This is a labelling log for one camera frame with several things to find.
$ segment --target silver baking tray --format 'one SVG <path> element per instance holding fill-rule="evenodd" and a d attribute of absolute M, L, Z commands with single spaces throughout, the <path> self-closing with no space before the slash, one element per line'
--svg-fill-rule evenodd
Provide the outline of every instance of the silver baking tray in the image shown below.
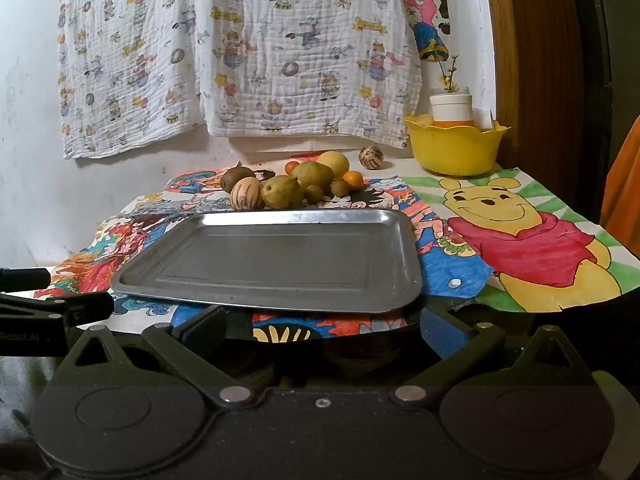
<path fill-rule="evenodd" d="M 380 314 L 411 303 L 422 275 L 411 222 L 373 208 L 193 216 L 118 270 L 136 296 L 274 310 Z"/>

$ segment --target wooden door frame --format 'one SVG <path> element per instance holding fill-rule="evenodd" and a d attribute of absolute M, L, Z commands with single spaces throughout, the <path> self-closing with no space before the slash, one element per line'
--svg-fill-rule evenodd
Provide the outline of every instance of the wooden door frame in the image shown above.
<path fill-rule="evenodd" d="M 575 0 L 489 0 L 497 119 L 513 129 L 498 162 L 571 205 L 580 163 L 584 84 Z"/>

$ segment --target red shirt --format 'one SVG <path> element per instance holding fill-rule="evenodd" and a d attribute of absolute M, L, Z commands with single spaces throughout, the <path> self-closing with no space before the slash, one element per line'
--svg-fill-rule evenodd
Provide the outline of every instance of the red shirt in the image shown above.
<path fill-rule="evenodd" d="M 586 248 L 595 236 L 551 213 L 541 212 L 540 217 L 542 224 L 516 236 L 475 226 L 463 218 L 450 218 L 448 223 L 494 268 L 495 274 L 504 272 L 540 285 L 573 285 L 580 262 L 596 262 Z"/>

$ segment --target yellow bowl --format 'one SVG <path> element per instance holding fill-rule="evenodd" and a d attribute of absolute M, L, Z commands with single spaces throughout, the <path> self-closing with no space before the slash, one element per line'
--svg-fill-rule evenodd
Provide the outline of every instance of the yellow bowl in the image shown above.
<path fill-rule="evenodd" d="M 494 129 L 481 132 L 472 126 L 439 128 L 433 117 L 407 116 L 415 159 L 433 173 L 474 176 L 491 171 L 498 155 L 502 135 L 509 130 L 494 121 Z"/>

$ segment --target screw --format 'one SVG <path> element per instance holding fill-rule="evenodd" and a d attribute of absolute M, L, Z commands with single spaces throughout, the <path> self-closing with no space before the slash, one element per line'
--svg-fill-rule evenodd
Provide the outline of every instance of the screw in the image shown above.
<path fill-rule="evenodd" d="M 407 386 L 400 386 L 394 395 L 403 402 L 417 402 L 423 400 L 427 396 L 427 392 L 420 386 L 414 386 L 408 384 Z"/>
<path fill-rule="evenodd" d="M 246 402 L 251 396 L 251 390 L 244 386 L 227 386 L 220 390 L 220 398 L 225 402 Z"/>

